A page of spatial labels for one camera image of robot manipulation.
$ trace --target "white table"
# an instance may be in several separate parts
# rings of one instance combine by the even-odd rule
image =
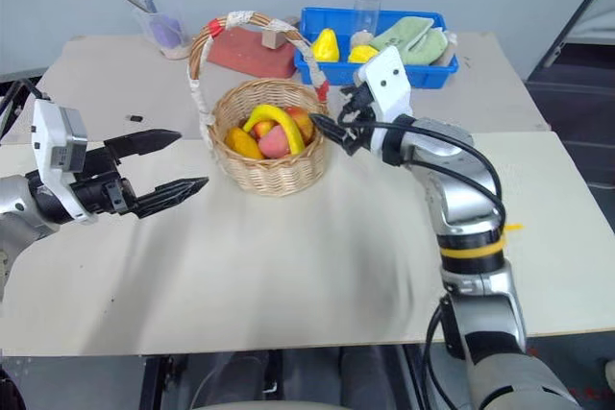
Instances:
[[[413,102],[420,115],[478,132],[479,148],[501,172],[509,221],[526,227],[509,236],[506,255],[529,334],[615,328],[615,312],[603,308],[613,297],[611,229],[494,37],[461,38],[468,49],[460,46],[457,75],[442,90],[415,91]],[[212,91],[242,78],[209,71]],[[86,37],[67,44],[43,87],[80,109],[93,139],[152,127],[197,138],[184,77],[184,62],[159,59],[134,37]],[[144,82],[145,89],[131,86]],[[130,113],[144,123],[126,121]],[[22,120],[13,141],[27,140],[29,125]],[[423,191],[407,171],[368,153],[350,158],[331,147],[331,156],[319,182],[283,199],[239,190],[200,140],[127,158],[120,168],[137,193],[180,177],[209,175],[210,184],[145,220],[101,216],[95,226],[67,225],[28,249],[7,286],[3,352],[422,341],[442,294]],[[0,176],[33,168],[28,146],[0,150]]]

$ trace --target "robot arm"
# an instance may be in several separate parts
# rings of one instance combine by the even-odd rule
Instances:
[[[438,312],[449,352],[466,361],[474,407],[578,408],[553,372],[525,354],[523,316],[503,252],[502,187],[491,163],[462,128],[411,116],[411,89],[395,47],[363,65],[357,79],[357,87],[343,90],[347,103],[337,124],[320,114],[312,120],[349,155],[368,149],[424,186],[447,292]]]
[[[180,204],[208,182],[207,178],[176,180],[137,197],[117,170],[120,159],[159,151],[181,135],[149,130],[109,139],[103,147],[87,151],[79,112],[38,96],[32,125],[37,169],[25,176],[0,178],[0,302],[15,259],[61,225],[94,223],[100,213],[145,218]],[[2,106],[7,106],[6,98]]]

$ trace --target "red block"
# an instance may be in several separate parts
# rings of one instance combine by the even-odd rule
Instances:
[[[260,32],[243,28],[224,31],[213,40],[208,61],[255,77],[291,77],[295,73],[295,47],[287,42],[271,50],[260,41]]]

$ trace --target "wicker basket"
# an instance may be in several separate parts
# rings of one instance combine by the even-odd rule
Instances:
[[[215,37],[225,29],[253,24],[283,32],[304,55],[316,92],[287,79],[256,79],[228,91],[215,105],[209,105],[200,89],[199,75]],[[204,27],[192,43],[188,79],[197,107],[203,138],[215,152],[223,170],[239,186],[265,196],[285,196],[314,184],[324,173],[326,143],[320,132],[297,156],[256,160],[241,156],[224,143],[227,130],[240,126],[260,104],[297,106],[308,112],[327,112],[329,83],[318,68],[309,44],[292,26],[257,12],[232,12]]]

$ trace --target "blue plastic tray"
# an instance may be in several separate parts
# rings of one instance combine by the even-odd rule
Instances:
[[[433,18],[433,27],[442,27],[446,30],[444,18],[435,12],[394,12],[381,11],[378,18],[380,34],[393,26],[404,16],[423,16]],[[305,8],[301,12],[301,34],[310,42],[316,40],[320,32],[325,28],[331,28],[337,36],[339,47],[339,62],[319,62],[318,65],[327,75],[331,85],[347,85],[353,83],[353,74],[360,64],[347,62],[350,48],[350,33],[352,28],[353,11],[343,9],[320,9]],[[295,52],[295,65],[301,72],[304,84],[311,84],[308,65],[299,51]],[[448,66],[405,66],[410,84],[418,88],[442,88],[449,76],[457,71],[459,65],[457,58],[453,59]]]

